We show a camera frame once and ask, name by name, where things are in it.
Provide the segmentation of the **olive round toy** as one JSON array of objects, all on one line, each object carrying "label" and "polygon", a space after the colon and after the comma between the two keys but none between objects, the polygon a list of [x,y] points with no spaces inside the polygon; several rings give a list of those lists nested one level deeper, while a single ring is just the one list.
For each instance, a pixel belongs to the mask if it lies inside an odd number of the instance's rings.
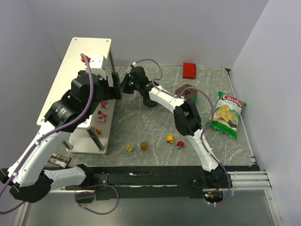
[{"label": "olive round toy", "polygon": [[141,150],[146,151],[146,150],[148,150],[148,148],[149,148],[149,145],[146,141],[141,142],[141,145],[140,145]]}]

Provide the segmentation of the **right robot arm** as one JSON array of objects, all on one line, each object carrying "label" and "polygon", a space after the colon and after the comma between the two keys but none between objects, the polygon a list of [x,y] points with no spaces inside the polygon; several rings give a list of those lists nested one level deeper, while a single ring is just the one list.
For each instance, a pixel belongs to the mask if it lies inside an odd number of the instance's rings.
[{"label": "right robot arm", "polygon": [[138,91],[147,107],[162,105],[174,115],[177,131],[186,137],[197,153],[202,169],[207,172],[214,183],[223,178],[230,180],[225,167],[215,157],[204,136],[201,117],[192,100],[176,97],[156,82],[149,81],[141,66],[131,66],[130,73],[122,81],[122,91],[133,94]]}]

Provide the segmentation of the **yellow pink lion toy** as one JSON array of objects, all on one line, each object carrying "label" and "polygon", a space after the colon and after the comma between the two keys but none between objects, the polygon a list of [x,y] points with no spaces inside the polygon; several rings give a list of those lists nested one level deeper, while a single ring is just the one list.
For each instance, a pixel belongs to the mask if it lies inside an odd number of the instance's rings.
[{"label": "yellow pink lion toy", "polygon": [[95,131],[95,133],[96,133],[96,135],[99,137],[99,136],[101,136],[101,134],[102,134],[102,131],[101,130],[99,130],[97,127],[95,127],[95,126],[93,126],[92,127],[93,129],[94,129],[94,131]]}]

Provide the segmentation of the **strawberry cake toy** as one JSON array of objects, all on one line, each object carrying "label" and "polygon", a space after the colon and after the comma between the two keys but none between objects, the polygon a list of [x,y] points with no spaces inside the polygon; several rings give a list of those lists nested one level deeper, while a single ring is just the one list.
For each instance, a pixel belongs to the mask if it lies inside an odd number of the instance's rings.
[{"label": "strawberry cake toy", "polygon": [[97,112],[97,121],[101,122],[101,123],[105,123],[107,121],[107,115],[102,111],[98,111]]}]

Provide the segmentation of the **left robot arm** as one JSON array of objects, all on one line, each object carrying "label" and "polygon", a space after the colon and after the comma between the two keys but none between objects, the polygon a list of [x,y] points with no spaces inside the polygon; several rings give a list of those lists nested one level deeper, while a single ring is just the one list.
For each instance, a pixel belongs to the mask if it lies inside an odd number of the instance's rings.
[{"label": "left robot arm", "polygon": [[89,119],[101,101],[121,99],[119,75],[116,72],[111,75],[113,86],[109,86],[107,78],[79,71],[71,88],[51,105],[23,155],[9,169],[0,170],[1,182],[10,186],[9,192],[16,200],[35,203],[50,191],[64,186],[93,184],[94,174],[84,164],[59,170],[45,170],[44,166],[77,126]]}]

